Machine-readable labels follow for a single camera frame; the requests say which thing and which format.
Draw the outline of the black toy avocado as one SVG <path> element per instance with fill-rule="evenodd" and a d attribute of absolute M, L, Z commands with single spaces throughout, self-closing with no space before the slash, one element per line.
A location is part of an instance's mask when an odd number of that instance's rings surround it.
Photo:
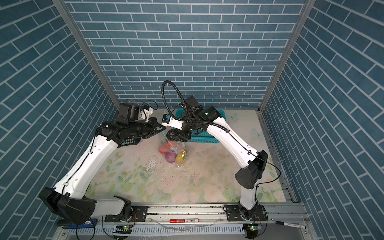
<path fill-rule="evenodd" d="M 178 142 L 179 140 L 179 131 L 178 130 L 169 130 L 166 135 L 167 139 L 172 142 Z"/>

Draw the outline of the teal plastic basket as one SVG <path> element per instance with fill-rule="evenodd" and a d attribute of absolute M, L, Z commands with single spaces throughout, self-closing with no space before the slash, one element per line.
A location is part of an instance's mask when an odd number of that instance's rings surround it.
<path fill-rule="evenodd" d="M 218 111 L 222 115 L 222 117 L 224 119 L 226 119 L 225 112 L 222 110 L 218 110 Z M 184 110 L 181 108 L 176 111 L 176 117 L 180 118 L 180 117 L 182 117 L 183 114 L 184 114 Z M 193 131 L 192 135 L 191 135 L 191 139 L 188 140 L 189 143 L 206 143 L 206 144 L 218 144 L 219 143 L 219 140 L 217 140 L 214 136 L 210 135 L 206 131 L 202 131 L 199 135 L 195 135 L 196 133 L 200 133 L 200 132 Z"/>

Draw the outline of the clear zip top bag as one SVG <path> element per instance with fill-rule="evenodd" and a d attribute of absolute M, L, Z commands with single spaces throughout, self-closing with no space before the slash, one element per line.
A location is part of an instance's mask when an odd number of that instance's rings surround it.
<path fill-rule="evenodd" d="M 179 168 L 186 163 L 189 151 L 184 142 L 170 141 L 167 138 L 167 132 L 162 131 L 159 134 L 158 151 L 167 163 Z"/>

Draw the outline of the red toy pepper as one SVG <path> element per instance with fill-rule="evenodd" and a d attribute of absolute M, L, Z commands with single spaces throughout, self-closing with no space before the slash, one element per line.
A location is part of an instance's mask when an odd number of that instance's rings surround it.
<path fill-rule="evenodd" d="M 166 152 L 168 152 L 170 150 L 170 146 L 167 144 L 167 143 L 164 143 L 162 144 L 158 151 L 161 153 L 161 154 L 165 154 Z"/>

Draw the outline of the yellow toy potato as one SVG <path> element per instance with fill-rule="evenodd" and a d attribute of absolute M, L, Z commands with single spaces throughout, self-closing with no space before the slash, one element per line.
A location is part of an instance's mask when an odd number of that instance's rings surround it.
<path fill-rule="evenodd" d="M 178 165 L 182 165 L 182 164 L 184 164 L 184 162 L 185 162 L 187 156 L 188 156 L 188 151 L 184 150 L 184 151 L 182 151 L 182 152 L 179 152 L 179 153 L 177 154 L 177 157 L 176 157 L 176 163 L 177 163 Z"/>

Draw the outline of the purple toy onion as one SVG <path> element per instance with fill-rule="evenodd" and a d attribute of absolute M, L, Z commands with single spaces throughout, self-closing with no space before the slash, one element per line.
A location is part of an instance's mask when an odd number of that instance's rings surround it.
<path fill-rule="evenodd" d="M 177 159 L 177 154 L 175 152 L 166 152 L 165 159 L 168 163 L 174 163 Z"/>

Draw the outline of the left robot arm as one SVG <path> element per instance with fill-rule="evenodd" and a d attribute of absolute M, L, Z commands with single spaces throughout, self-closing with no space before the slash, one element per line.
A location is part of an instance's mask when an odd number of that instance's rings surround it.
<path fill-rule="evenodd" d="M 54 187 L 43 188 L 39 198 L 52 213 L 75 225 L 108 215 L 130 220 L 133 215 L 130 200 L 120 196 L 114 196 L 112 200 L 93 200 L 86 197 L 86 191 L 115 149 L 137 145 L 141 139 L 151 138 L 165 129 L 156 118 L 149 118 L 146 122 L 102 123 L 96 129 L 92 144 L 75 165 Z"/>

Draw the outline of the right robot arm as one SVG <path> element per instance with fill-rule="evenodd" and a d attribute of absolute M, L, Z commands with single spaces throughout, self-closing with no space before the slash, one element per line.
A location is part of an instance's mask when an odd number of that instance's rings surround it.
<path fill-rule="evenodd" d="M 187 116 L 176 118 L 164 114 L 162 125 L 172 128 L 167 133 L 167 139 L 173 142 L 187 142 L 191 139 L 192 132 L 199 129 L 215 137 L 241 167 L 235 174 L 235 179 L 241 186 L 240 215 L 246 221 L 258 215 L 257 211 L 262 207 L 259 206 L 256 193 L 268 162 L 268 154 L 265 151 L 258 152 L 243 141 L 218 111 L 202 111 L 192 119 Z"/>

